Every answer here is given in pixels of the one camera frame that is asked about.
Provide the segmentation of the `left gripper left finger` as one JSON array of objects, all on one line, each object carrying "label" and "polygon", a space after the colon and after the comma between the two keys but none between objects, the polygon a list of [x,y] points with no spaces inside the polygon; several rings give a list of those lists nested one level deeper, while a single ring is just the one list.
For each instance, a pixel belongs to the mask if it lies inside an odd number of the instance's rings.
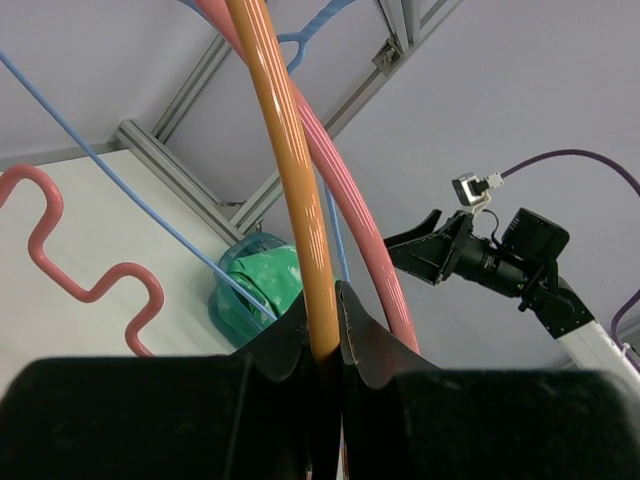
[{"label": "left gripper left finger", "polygon": [[302,479],[306,312],[230,355],[45,358],[1,401],[5,479]]}]

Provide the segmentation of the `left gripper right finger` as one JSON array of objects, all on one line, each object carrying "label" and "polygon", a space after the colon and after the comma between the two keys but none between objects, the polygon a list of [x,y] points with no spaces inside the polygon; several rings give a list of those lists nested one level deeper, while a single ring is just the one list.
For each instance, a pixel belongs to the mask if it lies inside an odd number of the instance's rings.
[{"label": "left gripper right finger", "polygon": [[353,479],[635,479],[639,400],[580,370],[442,370],[336,285]]}]

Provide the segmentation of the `orange plastic hanger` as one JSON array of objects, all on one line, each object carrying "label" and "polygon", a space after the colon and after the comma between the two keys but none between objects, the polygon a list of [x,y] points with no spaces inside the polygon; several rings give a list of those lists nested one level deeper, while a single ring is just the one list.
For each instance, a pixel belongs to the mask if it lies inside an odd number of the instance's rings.
[{"label": "orange plastic hanger", "polygon": [[319,192],[289,75],[262,1],[228,1],[268,130],[301,269],[310,348],[327,368],[339,347],[334,277]]}]

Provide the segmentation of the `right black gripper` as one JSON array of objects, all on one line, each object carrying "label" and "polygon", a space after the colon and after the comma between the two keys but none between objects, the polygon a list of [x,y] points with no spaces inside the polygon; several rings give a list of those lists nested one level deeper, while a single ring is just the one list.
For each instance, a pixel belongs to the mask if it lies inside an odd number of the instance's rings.
[{"label": "right black gripper", "polygon": [[385,238],[384,244],[390,249],[392,263],[397,269],[429,284],[438,285],[452,275],[470,280],[474,260],[471,247],[473,220],[470,213],[456,212],[437,231],[437,238],[443,244],[439,264],[408,248],[395,248],[432,233],[441,215],[441,210],[434,209],[412,229]]}]

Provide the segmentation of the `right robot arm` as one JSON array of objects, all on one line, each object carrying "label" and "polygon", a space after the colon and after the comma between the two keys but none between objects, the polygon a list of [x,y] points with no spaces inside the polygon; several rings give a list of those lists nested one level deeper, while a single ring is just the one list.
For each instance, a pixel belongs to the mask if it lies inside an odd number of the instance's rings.
[{"label": "right robot arm", "polygon": [[557,259],[569,233],[524,208],[501,241],[474,232],[474,217],[456,212],[445,223],[434,210],[413,229],[385,239],[393,265],[431,285],[452,275],[520,301],[584,369],[603,369],[639,385],[639,368],[560,276]]}]

